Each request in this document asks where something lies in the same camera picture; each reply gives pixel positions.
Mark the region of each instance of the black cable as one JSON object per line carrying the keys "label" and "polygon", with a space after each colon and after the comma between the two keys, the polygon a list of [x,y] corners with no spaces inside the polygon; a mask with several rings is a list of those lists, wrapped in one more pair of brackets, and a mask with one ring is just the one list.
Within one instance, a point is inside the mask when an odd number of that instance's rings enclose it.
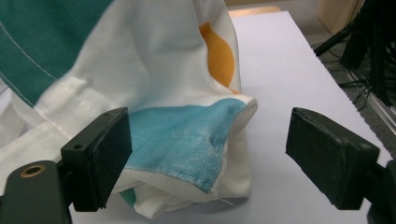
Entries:
{"label": "black cable", "polygon": [[359,79],[338,84],[340,88],[362,87],[370,84],[368,79]]}
{"label": "black cable", "polygon": [[[342,40],[342,41],[340,41],[340,42],[338,42],[336,45],[339,45],[339,44],[342,44],[342,43],[346,43],[348,40]],[[317,46],[319,46],[319,45],[322,45],[322,44],[324,44],[325,42],[319,42],[319,43],[316,43],[316,44],[312,44],[311,45],[311,49],[314,49],[315,47],[317,47]]]}
{"label": "black cable", "polygon": [[360,108],[358,108],[358,111],[359,111],[359,112],[362,111],[362,110],[364,109],[364,107],[366,107],[367,101],[368,101],[368,99],[369,99],[369,96],[370,96],[370,93],[371,93],[371,92],[372,92],[371,89],[367,91],[366,98],[364,99],[364,104],[363,104]]}
{"label": "black cable", "polygon": [[363,95],[363,93],[368,89],[368,87],[365,87],[361,93],[359,93],[359,95],[355,98],[355,100],[352,102],[354,105],[358,102],[358,100],[361,98],[361,96]]}
{"label": "black cable", "polygon": [[334,56],[334,57],[336,57],[336,58],[338,58],[338,59],[341,59],[341,57],[342,57],[342,56],[337,55],[336,53],[334,53],[331,49],[329,49],[329,53],[330,53],[332,56]]}

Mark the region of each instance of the black mount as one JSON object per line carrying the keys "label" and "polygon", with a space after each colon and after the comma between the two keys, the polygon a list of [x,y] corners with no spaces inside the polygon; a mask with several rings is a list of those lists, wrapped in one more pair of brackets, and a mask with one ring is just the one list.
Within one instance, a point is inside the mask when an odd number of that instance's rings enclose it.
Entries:
{"label": "black mount", "polygon": [[102,114],[62,147],[58,163],[36,161],[9,175],[0,222],[72,223],[71,203],[79,212],[106,207],[131,153],[128,109]]}
{"label": "black mount", "polygon": [[385,86],[386,43],[396,40],[393,0],[365,0],[356,18],[343,30],[315,49],[320,56],[340,41],[349,37],[341,58],[345,69],[355,69],[361,64],[364,55],[370,50],[371,91],[387,106],[391,106]]}
{"label": "black mount", "polygon": [[396,161],[376,163],[379,148],[314,111],[293,108],[286,153],[340,210],[372,203],[371,224],[396,223]]}

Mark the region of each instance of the cloth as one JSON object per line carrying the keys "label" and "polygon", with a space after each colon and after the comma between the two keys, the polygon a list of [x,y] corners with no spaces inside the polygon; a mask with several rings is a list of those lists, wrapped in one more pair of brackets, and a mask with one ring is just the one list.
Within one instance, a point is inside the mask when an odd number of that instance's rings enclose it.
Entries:
{"label": "cloth", "polygon": [[13,91],[0,117],[0,188],[128,106],[134,153],[113,193],[136,212],[249,195],[244,127],[257,102],[241,93],[221,0],[1,1],[0,43]]}

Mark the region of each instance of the stitching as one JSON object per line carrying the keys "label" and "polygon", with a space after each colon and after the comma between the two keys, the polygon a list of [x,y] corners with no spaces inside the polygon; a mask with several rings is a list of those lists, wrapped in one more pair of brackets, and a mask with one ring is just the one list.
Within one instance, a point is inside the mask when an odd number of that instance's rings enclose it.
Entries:
{"label": "stitching", "polygon": [[[62,81],[57,80],[57,82],[54,83],[54,84],[55,84],[55,85],[58,84],[63,90],[66,90],[66,91],[71,92],[71,93],[75,96],[75,99],[76,99],[79,103],[81,103],[81,105],[82,105],[83,107],[86,108],[86,112],[88,112],[88,113],[90,113],[91,115],[93,115],[94,118],[97,117],[97,113],[95,113],[95,112],[97,112],[97,110],[92,109],[90,106],[88,106],[88,104],[86,103],[86,101],[83,100],[83,99],[81,99],[79,96],[77,96],[77,95],[75,94],[75,92],[74,92],[72,89],[70,89],[66,83],[63,83]],[[35,109],[37,112],[39,112],[40,115],[41,115],[43,118],[45,118],[45,120],[47,120],[48,122],[50,122],[53,126],[57,127],[58,130],[59,130],[59,132],[62,133],[66,138],[71,139],[71,138],[73,137],[73,135],[71,135],[70,132],[69,132],[68,130],[64,129],[63,127],[61,127],[61,125],[59,125],[58,123],[54,122],[51,118],[49,118],[49,117],[46,115],[46,113],[43,112],[43,110],[40,108],[40,106],[36,105],[36,106],[34,107],[34,109]]]}
{"label": "stitching", "polygon": [[35,60],[33,60],[24,50],[23,48],[17,43],[17,41],[15,41],[14,38],[12,38],[11,34],[8,32],[8,30],[6,29],[6,27],[4,26],[4,24],[0,21],[0,26],[2,28],[2,30],[4,31],[4,33],[6,34],[6,36],[8,36],[8,38],[12,41],[12,43],[14,43],[14,45],[26,56],[26,58],[28,58],[32,63],[34,63],[38,68],[41,69],[41,71],[43,71],[47,76],[52,77],[53,79],[57,79],[56,77],[52,76],[49,72],[47,72],[43,67],[40,66],[40,64],[38,64],[37,62],[35,62]]}
{"label": "stitching", "polygon": [[11,86],[14,88],[14,90],[18,93],[18,95],[21,96],[21,97],[26,101],[27,104],[29,104],[29,106],[31,106],[31,107],[34,106],[34,105],[32,104],[32,102],[30,102],[29,99],[27,99],[27,98],[22,94],[22,92],[21,92],[14,84],[12,84],[12,82],[10,82],[10,81],[8,80],[8,78],[7,78],[1,71],[0,71],[0,77],[2,77],[6,82],[8,82],[8,84],[11,85]]}
{"label": "stitching", "polygon": [[74,95],[75,99],[78,102],[80,102],[82,106],[84,106],[86,109],[88,109],[87,112],[90,112],[92,115],[94,115],[95,118],[98,116],[97,114],[101,114],[101,112],[98,111],[97,108],[92,108],[91,106],[89,106],[89,104],[86,103],[87,100],[82,99],[81,96],[77,95],[76,91],[73,88],[70,88],[70,85],[68,85],[67,83],[65,83],[65,82],[63,82],[61,80],[57,80],[51,86],[53,87],[55,85],[59,85],[62,89],[71,92]]}

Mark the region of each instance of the brass screw hole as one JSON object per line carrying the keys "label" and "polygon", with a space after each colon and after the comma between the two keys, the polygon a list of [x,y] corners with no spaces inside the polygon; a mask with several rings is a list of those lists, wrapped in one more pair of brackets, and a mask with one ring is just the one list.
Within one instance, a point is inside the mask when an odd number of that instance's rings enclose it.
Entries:
{"label": "brass screw hole", "polygon": [[39,175],[39,174],[43,173],[45,170],[46,170],[45,165],[41,165],[41,164],[32,165],[32,166],[25,168],[21,172],[20,176],[24,177],[24,178],[29,178],[29,177],[33,177],[35,175]]}

